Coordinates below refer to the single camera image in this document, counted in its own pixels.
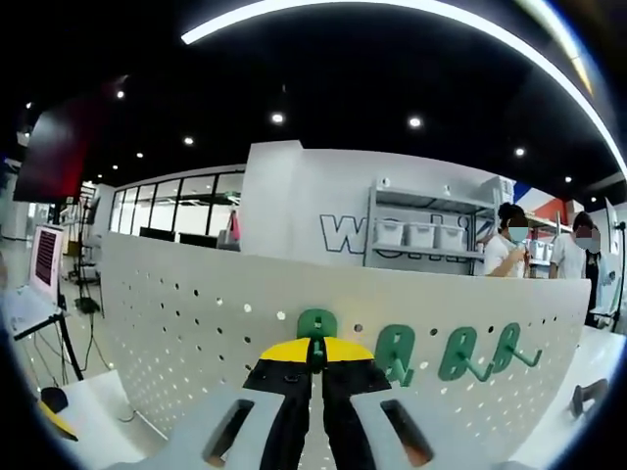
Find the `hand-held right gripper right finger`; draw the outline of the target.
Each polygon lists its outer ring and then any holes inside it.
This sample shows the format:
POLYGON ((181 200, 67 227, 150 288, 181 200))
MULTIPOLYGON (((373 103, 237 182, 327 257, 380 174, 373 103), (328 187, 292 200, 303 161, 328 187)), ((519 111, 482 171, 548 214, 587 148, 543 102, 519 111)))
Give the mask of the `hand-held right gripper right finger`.
POLYGON ((462 466, 428 410, 393 389, 365 347, 325 337, 323 427, 338 469, 462 466))

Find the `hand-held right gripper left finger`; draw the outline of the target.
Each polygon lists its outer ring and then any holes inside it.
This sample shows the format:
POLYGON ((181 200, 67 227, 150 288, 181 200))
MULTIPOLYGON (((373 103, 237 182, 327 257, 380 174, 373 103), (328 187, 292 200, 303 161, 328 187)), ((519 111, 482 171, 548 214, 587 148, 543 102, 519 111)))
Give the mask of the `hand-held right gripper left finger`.
POLYGON ((243 386, 219 388, 171 436, 175 469, 297 469, 310 428, 314 341, 263 352, 243 386))

